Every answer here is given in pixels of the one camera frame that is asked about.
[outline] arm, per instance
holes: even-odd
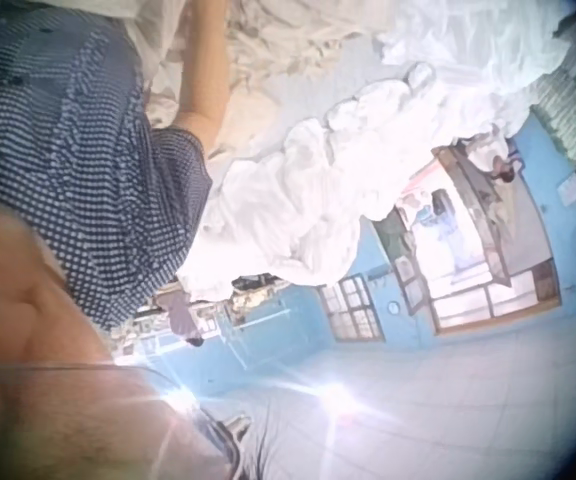
[[[208,153],[230,97],[226,52],[228,0],[191,0],[192,26],[184,58],[181,109],[173,125],[188,130]]]

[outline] person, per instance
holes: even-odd
[[[185,109],[161,131],[113,21],[41,8],[0,24],[2,479],[239,475],[99,333],[181,265],[210,188],[227,1],[190,8]]]
[[[182,290],[172,290],[157,295],[155,302],[166,312],[170,320],[170,329],[175,335],[183,337],[193,347],[201,347],[204,339],[190,313],[190,295]]]
[[[105,330],[180,268],[211,187],[204,152],[229,98],[229,2],[189,3],[182,108],[158,130],[114,20],[46,7],[0,21],[0,204]]]
[[[468,160],[480,171],[504,183],[515,179],[515,169],[509,161],[508,142],[497,125],[490,133],[475,135],[466,143]]]

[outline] open window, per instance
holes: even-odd
[[[337,341],[383,341],[383,332],[363,277],[356,275],[335,285],[320,287],[319,295]]]

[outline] blue wall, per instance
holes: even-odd
[[[519,134],[517,145],[526,163],[523,176],[542,212],[544,227],[550,239],[555,265],[559,274],[563,305],[533,319],[485,328],[476,333],[435,335],[429,312],[414,317],[406,313],[405,302],[394,274],[369,282],[369,290],[380,319],[388,346],[403,349],[430,347],[438,343],[464,341],[514,331],[517,328],[538,326],[542,320],[555,321],[576,314],[576,203],[564,207],[557,187],[573,172],[572,166],[562,156],[538,120],[531,116]],[[372,223],[362,221],[359,253],[349,275],[371,274],[388,266],[386,257]],[[402,313],[393,316],[388,303],[396,301]]]
[[[247,370],[219,337],[207,339],[200,348],[182,347],[151,357],[150,366],[197,397],[209,397],[289,368],[333,343],[316,291],[310,288],[284,290],[277,299],[255,309],[247,321],[286,309],[289,313],[241,330],[244,346],[235,344],[235,348]]]

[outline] wooden frame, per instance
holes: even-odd
[[[548,280],[552,281],[553,286],[554,286],[554,291],[547,298],[541,299],[541,298],[539,298],[540,297],[539,292],[538,292],[539,287],[537,285],[538,279],[535,278],[535,275],[536,275],[535,271],[545,270],[545,269],[547,269],[549,271],[549,276],[546,278]],[[523,275],[526,272],[532,272],[533,273],[533,280],[535,282],[535,289],[536,289],[535,293],[537,294],[537,300],[539,303],[537,303],[536,305],[533,305],[531,307],[528,307],[528,308],[524,308],[521,310],[510,312],[510,313],[507,313],[504,315],[495,316],[494,309],[493,309],[494,304],[492,303],[492,300],[490,298],[490,293],[488,290],[489,287],[491,285],[494,285],[495,283],[494,282],[488,282],[488,283],[483,284],[483,285],[477,285],[476,287],[462,290],[462,291],[457,292],[455,294],[445,295],[441,298],[434,299],[431,302],[432,303],[432,312],[433,312],[433,323],[435,324],[436,334],[442,335],[442,334],[447,334],[447,333],[467,332],[467,331],[471,331],[471,330],[477,330],[480,328],[498,326],[501,324],[511,323],[511,322],[515,322],[517,320],[525,319],[526,317],[532,317],[534,315],[538,315],[540,313],[544,313],[544,312],[547,312],[548,310],[552,310],[553,308],[557,308],[557,307],[561,306],[561,291],[560,291],[560,287],[559,287],[559,276],[557,274],[557,269],[555,268],[555,262],[552,258],[546,260],[545,262],[539,263],[533,267],[526,268],[520,272],[517,272],[516,274],[513,275],[513,277]],[[454,326],[450,326],[450,327],[441,326],[439,316],[437,315],[437,312],[434,308],[434,304],[436,301],[444,300],[447,298],[462,295],[463,293],[468,293],[469,291],[480,290],[480,289],[483,289],[485,294],[486,294],[486,300],[488,303],[490,318],[488,318],[486,320],[479,320],[476,322],[469,322],[469,323],[464,323],[461,325],[454,325]]]
[[[484,250],[484,257],[493,281],[500,285],[510,286],[510,275],[503,256],[500,239],[494,233],[490,219],[485,213],[479,191],[473,185],[472,179],[464,169],[462,162],[468,161],[455,147],[440,147],[433,149],[435,158],[443,165],[450,176],[455,188],[459,192],[464,205],[479,232]],[[488,186],[494,191],[490,181]]]
[[[354,285],[355,288],[354,292],[348,293],[344,288],[344,285],[348,284],[349,282],[352,282],[352,284]],[[341,343],[358,343],[358,342],[370,343],[370,342],[385,341],[383,329],[381,328],[381,323],[379,322],[379,317],[377,316],[377,311],[375,310],[375,305],[372,300],[372,296],[370,295],[368,284],[366,283],[363,276],[358,274],[358,275],[352,275],[350,277],[345,277],[342,280],[340,280],[336,285],[339,287],[339,290],[341,291],[342,294],[342,298],[340,299],[338,294],[335,292],[335,295],[337,296],[337,301],[339,302],[341,307],[342,305],[340,300],[343,299],[343,302],[345,303],[346,306],[346,309],[343,310],[342,312],[332,312],[330,310],[328,305],[328,298],[324,293],[324,289],[326,287],[319,287],[317,289],[319,292],[320,300],[324,307],[324,311],[326,312],[326,317],[328,317],[330,329],[333,333],[333,336],[335,337],[335,340]],[[357,297],[359,298],[360,300],[359,305],[356,306],[351,305],[350,296],[352,296],[353,294],[356,294]],[[361,319],[359,319],[358,315],[356,315],[358,312],[363,312],[366,315],[366,318],[368,319],[367,324],[370,327],[371,331],[371,337],[367,338],[361,336],[361,333],[359,331]],[[354,329],[354,336],[352,338],[345,338],[345,337],[342,338],[338,334],[336,329],[337,325],[333,321],[333,315],[344,315],[344,314],[348,314],[348,316],[351,319],[352,327]]]

